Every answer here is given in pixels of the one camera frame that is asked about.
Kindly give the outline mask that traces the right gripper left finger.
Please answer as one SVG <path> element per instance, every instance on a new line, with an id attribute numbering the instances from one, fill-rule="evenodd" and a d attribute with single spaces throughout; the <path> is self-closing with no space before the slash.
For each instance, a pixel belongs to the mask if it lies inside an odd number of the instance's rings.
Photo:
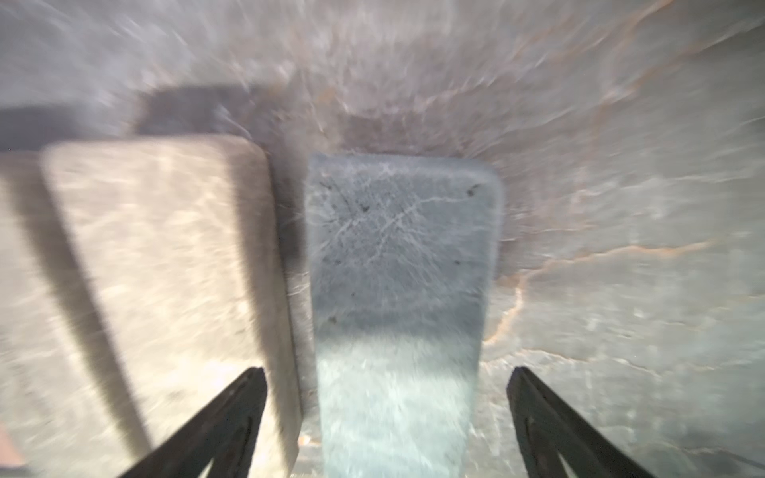
<path id="1" fill-rule="evenodd" d="M 123 478 L 247 477 L 267 394 L 264 370 L 245 370 Z"/>

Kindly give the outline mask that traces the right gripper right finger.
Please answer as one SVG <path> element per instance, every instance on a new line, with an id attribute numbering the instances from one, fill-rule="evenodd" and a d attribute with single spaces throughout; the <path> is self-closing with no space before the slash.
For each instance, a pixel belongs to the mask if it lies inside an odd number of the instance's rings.
<path id="1" fill-rule="evenodd" d="M 526 366 L 514 368 L 506 394 L 528 476 L 651 476 Z"/>

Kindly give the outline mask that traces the grey case mint lining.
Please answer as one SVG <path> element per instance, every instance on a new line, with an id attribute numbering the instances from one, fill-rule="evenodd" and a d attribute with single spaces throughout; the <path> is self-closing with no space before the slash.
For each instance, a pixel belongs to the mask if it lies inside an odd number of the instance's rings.
<path id="1" fill-rule="evenodd" d="M 263 150 L 229 135 L 71 141 L 43 171 L 151 443 L 254 366 L 268 398 L 250 473 L 288 476 L 302 414 Z"/>

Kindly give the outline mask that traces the mint case blue glasses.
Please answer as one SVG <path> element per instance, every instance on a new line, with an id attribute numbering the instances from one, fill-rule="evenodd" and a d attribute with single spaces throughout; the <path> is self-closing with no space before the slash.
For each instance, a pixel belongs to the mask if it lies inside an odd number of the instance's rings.
<path id="1" fill-rule="evenodd" d="M 324 472 L 458 477 L 502 230 L 475 159 L 317 155 L 305 184 Z"/>

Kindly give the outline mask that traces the grey mint case red sunglasses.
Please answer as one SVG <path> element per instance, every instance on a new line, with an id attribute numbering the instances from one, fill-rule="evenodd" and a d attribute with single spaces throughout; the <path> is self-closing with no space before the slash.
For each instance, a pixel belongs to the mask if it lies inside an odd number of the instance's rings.
<path id="1" fill-rule="evenodd" d="M 33 477 L 114 477 L 131 454 L 94 386 L 34 242 L 48 228 L 37 155 L 1 157 L 1 425 Z"/>

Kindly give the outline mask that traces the pink case black sunglasses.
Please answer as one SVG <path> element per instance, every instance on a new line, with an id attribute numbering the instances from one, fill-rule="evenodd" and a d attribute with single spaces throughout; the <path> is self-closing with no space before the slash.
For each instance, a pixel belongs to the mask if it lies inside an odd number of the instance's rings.
<path id="1" fill-rule="evenodd" d="M 18 470 L 27 465 L 27 460 L 13 442 L 10 434 L 0 426 L 0 466 L 2 470 Z"/>

